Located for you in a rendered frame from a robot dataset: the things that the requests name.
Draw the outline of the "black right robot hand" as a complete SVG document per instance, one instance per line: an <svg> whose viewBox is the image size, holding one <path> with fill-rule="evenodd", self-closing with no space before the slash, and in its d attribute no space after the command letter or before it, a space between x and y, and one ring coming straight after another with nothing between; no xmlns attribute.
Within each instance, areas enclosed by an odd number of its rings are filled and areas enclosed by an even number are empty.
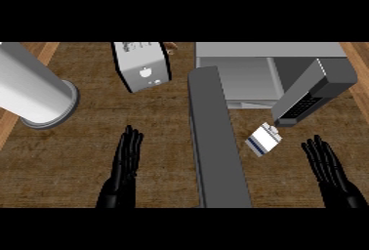
<svg viewBox="0 0 369 250"><path fill-rule="evenodd" d="M369 209L369 203L342 170L335 151L318 135L301 144L329 209Z"/></svg>

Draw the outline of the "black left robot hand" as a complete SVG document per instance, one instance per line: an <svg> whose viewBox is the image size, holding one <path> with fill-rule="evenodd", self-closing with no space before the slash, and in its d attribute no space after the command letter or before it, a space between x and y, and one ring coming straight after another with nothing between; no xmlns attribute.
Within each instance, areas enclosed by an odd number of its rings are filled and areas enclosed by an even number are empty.
<svg viewBox="0 0 369 250"><path fill-rule="evenodd" d="M115 149L110 176L101 185L96 208L132 209L135 207L135 178L140 147L144 135L125 127Z"/></svg>

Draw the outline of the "white milk carton blue stripe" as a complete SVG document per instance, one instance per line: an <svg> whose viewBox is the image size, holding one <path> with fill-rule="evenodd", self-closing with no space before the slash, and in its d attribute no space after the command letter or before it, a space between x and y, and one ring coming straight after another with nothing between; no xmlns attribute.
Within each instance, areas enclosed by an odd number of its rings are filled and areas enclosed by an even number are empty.
<svg viewBox="0 0 369 250"><path fill-rule="evenodd" d="M273 150L280 140L281 137L277 133L277 128L264 122L248 137L245 144L252 149L256 156L261 157Z"/></svg>

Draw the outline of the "dark grey microwave door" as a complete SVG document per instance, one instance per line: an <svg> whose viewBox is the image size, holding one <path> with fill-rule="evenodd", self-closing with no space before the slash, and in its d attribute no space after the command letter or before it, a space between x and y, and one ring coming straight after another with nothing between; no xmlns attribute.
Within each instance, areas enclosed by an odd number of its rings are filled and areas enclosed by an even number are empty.
<svg viewBox="0 0 369 250"><path fill-rule="evenodd" d="M233 130L214 66L187 76L188 115L200 208L250 208Z"/></svg>

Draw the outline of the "grey microwave body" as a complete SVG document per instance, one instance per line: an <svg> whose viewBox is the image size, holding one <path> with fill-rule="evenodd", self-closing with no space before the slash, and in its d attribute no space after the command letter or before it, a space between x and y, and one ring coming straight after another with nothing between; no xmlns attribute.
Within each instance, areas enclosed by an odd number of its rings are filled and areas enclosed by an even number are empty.
<svg viewBox="0 0 369 250"><path fill-rule="evenodd" d="M355 84L336 42L197 42L194 66L217 68L225 104L267 108L290 127Z"/></svg>

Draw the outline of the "white cylindrical canister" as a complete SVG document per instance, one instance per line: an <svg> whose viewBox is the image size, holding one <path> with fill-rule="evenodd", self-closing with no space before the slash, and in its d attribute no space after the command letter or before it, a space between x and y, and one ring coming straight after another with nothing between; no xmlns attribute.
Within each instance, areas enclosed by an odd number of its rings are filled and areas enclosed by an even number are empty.
<svg viewBox="0 0 369 250"><path fill-rule="evenodd" d="M19 42L0 42L0 107L25 125L45 130L72 116L79 90L62 80Z"/></svg>

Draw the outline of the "white box appliance black edge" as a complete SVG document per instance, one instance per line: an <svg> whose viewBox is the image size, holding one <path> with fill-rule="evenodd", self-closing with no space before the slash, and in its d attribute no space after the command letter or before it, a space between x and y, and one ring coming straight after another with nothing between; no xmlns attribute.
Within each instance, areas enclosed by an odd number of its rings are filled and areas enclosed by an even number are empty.
<svg viewBox="0 0 369 250"><path fill-rule="evenodd" d="M162 42L112 42L115 70L129 93L171 80Z"/></svg>

